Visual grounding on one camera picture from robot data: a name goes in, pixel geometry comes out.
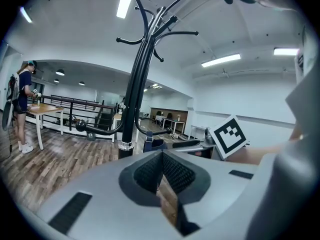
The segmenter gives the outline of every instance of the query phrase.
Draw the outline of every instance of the desk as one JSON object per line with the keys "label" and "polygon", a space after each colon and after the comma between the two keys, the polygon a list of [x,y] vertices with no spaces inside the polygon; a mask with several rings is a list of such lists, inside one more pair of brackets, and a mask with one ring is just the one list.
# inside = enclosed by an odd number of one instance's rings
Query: desk
{"label": "desk", "polygon": [[205,131],[206,128],[209,128],[209,127],[191,125],[191,130],[190,130],[190,134],[189,134],[188,140],[190,140],[190,136],[192,135],[192,130],[193,130],[193,128],[201,129],[201,130]]}
{"label": "desk", "polygon": [[165,117],[164,116],[162,116],[162,115],[156,115],[155,116],[155,124],[157,124],[157,121],[159,121],[160,123],[161,123],[161,120],[162,119],[165,119]]}
{"label": "desk", "polygon": [[163,126],[162,126],[162,129],[165,128],[165,121],[170,121],[171,122],[171,128],[172,128],[172,123],[174,123],[174,128],[173,128],[173,134],[175,134],[176,132],[176,126],[177,126],[177,123],[179,124],[183,124],[182,126],[182,131],[181,131],[181,134],[184,133],[184,129],[185,129],[185,122],[181,122],[181,121],[177,121],[177,120],[173,120],[173,119],[168,119],[168,118],[164,118],[163,119]]}
{"label": "desk", "polygon": [[30,107],[30,111],[28,113],[35,116],[36,133],[38,135],[39,146],[40,146],[40,149],[43,150],[44,146],[42,144],[40,129],[43,129],[44,127],[44,115],[52,112],[60,112],[60,132],[61,132],[61,135],[63,135],[64,134],[64,130],[63,130],[64,109],[62,107],[55,107],[55,106],[43,104],[43,103],[40,103],[40,105],[29,104],[29,107]]}
{"label": "desk", "polygon": [[[115,129],[117,126],[117,121],[121,121],[122,114],[116,113],[113,117],[113,122],[112,122],[112,129]],[[136,134],[135,134],[135,143],[138,142],[138,136],[139,136],[139,130],[136,129]]]}

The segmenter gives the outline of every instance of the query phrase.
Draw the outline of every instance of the coat rack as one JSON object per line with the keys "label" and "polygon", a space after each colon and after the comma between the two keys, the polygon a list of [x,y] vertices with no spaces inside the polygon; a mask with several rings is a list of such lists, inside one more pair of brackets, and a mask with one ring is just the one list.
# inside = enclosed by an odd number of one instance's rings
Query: coat rack
{"label": "coat rack", "polygon": [[[172,31],[170,26],[173,23],[178,21],[177,16],[171,16],[168,21],[164,21],[164,16],[167,15],[168,11],[179,3],[181,0],[176,0],[169,7],[161,7],[157,10],[157,14],[155,15],[152,11],[148,9],[144,9],[140,0],[135,0],[137,6],[136,10],[139,10],[144,25],[144,33],[143,37],[141,37],[137,41],[128,41],[118,37],[116,41],[118,43],[125,43],[127,45],[138,45],[141,44],[137,55],[135,57],[135,61],[132,67],[129,83],[126,89],[125,94],[125,102],[123,106],[123,113],[121,117],[120,124],[113,130],[106,131],[102,129],[98,129],[93,126],[89,126],[85,121],[80,121],[76,125],[76,129],[80,132],[87,131],[100,135],[112,135],[122,130],[122,140],[119,144],[119,159],[125,158],[133,155],[134,146],[132,143],[132,134],[134,123],[137,129],[143,133],[147,134],[145,130],[143,130],[139,125],[139,112],[140,107],[144,95],[144,87],[146,85],[147,76],[149,72],[149,67],[151,63],[151,59],[153,55],[160,60],[160,62],[164,62],[165,60],[159,56],[156,51],[156,45],[158,42],[167,37],[173,35],[195,35],[197,36],[199,32],[195,31]],[[148,22],[147,14],[151,15],[151,20]],[[153,132],[153,135],[160,134],[170,134],[172,132],[171,128],[167,128],[166,130],[161,130],[157,132]]]}

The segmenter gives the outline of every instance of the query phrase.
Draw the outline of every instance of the black shorts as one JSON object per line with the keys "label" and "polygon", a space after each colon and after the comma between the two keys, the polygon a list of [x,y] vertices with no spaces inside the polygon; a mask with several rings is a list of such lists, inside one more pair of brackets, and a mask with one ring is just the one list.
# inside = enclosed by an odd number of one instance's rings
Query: black shorts
{"label": "black shorts", "polygon": [[27,113],[27,106],[20,106],[18,100],[14,100],[13,104],[13,112],[18,113],[19,115]]}

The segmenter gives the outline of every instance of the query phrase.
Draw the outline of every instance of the backpack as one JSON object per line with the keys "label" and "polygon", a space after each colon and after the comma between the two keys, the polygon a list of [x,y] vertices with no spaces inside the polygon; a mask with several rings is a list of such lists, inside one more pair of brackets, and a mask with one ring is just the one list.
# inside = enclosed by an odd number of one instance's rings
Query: backpack
{"label": "backpack", "polygon": [[8,83],[8,91],[6,93],[6,101],[12,103],[13,101],[19,98],[20,90],[19,90],[19,75],[17,73],[13,74],[10,77]]}

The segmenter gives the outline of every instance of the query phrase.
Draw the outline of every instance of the wooden floor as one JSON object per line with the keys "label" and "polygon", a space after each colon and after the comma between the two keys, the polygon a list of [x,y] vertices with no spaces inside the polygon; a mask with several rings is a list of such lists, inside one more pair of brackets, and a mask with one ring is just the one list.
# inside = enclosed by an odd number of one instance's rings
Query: wooden floor
{"label": "wooden floor", "polygon": [[[158,131],[160,127],[151,120],[141,121],[144,129]],[[18,142],[14,129],[10,129],[10,139],[13,145],[9,152],[8,132],[0,127],[0,174],[12,198],[36,212],[40,205],[57,189],[92,167],[110,163],[118,159],[118,141],[89,141],[84,137],[55,132],[49,129],[41,130],[44,150],[40,150],[36,126],[26,123],[26,141],[33,145],[34,150],[22,154],[18,150]],[[136,128],[132,139],[136,138]],[[134,155],[142,152],[145,135],[140,133],[138,143],[135,143]],[[168,134],[158,135],[155,139],[165,139],[168,146],[177,139],[169,138]],[[159,187],[157,195],[162,199],[162,211],[175,223],[177,197],[165,178]]]}

